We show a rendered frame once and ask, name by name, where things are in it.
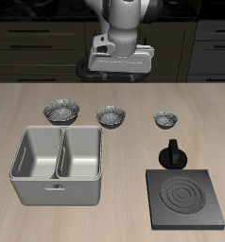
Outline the small grey speckled bowl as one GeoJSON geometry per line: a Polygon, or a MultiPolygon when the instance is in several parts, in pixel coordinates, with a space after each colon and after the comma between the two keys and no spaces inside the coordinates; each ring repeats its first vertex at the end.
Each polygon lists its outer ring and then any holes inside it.
{"type": "Polygon", "coordinates": [[[155,113],[153,119],[156,125],[163,130],[169,130],[173,128],[178,121],[176,114],[167,111],[155,113]]]}

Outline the medium grey speckled bowl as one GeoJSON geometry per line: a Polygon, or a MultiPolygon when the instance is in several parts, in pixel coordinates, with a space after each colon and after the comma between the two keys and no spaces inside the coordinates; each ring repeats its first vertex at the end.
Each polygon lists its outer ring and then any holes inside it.
{"type": "Polygon", "coordinates": [[[118,128],[126,118],[126,112],[119,107],[105,106],[99,109],[95,118],[106,129],[118,128]]]}

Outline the white two-bin basket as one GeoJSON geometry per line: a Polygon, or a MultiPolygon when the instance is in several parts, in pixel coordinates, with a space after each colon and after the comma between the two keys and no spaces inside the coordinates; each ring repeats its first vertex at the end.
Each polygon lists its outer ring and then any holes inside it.
{"type": "Polygon", "coordinates": [[[9,180],[26,206],[95,206],[100,200],[99,126],[25,128],[9,180]]]}

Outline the dark grey stove plate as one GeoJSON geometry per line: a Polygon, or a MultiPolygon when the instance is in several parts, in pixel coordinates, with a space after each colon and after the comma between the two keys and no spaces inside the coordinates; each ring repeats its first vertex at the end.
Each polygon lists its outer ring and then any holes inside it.
{"type": "Polygon", "coordinates": [[[224,217],[207,170],[146,171],[152,230],[223,230],[224,217]]]}

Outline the large grey speckled bowl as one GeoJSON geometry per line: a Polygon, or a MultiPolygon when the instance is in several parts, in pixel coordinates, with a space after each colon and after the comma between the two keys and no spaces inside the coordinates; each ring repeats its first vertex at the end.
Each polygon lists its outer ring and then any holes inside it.
{"type": "Polygon", "coordinates": [[[54,126],[69,126],[78,117],[79,105],[69,99],[59,99],[47,104],[43,115],[54,126]]]}

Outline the dark kitchen cupboards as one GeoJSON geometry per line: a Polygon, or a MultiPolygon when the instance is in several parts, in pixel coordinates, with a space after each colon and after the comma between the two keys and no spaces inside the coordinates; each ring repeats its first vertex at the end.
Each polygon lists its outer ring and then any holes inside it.
{"type": "MultiPolygon", "coordinates": [[[[146,82],[185,82],[195,22],[138,26],[138,43],[155,48],[146,82]]],[[[0,82],[79,82],[76,64],[86,56],[98,22],[0,22],[0,82]]]]}

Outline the round black stove knob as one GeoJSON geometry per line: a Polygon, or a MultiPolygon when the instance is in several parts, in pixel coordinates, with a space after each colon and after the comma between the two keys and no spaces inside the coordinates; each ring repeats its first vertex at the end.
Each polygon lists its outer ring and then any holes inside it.
{"type": "Polygon", "coordinates": [[[186,167],[187,156],[178,148],[176,139],[170,139],[168,147],[160,152],[159,163],[165,169],[184,169],[186,167]]]}

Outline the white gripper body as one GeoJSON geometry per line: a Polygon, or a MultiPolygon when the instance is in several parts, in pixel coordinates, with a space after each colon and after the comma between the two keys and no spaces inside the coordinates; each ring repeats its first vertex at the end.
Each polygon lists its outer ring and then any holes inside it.
{"type": "Polygon", "coordinates": [[[99,72],[148,73],[154,48],[150,45],[136,45],[135,52],[128,58],[117,58],[113,54],[90,51],[88,68],[99,72]]]}

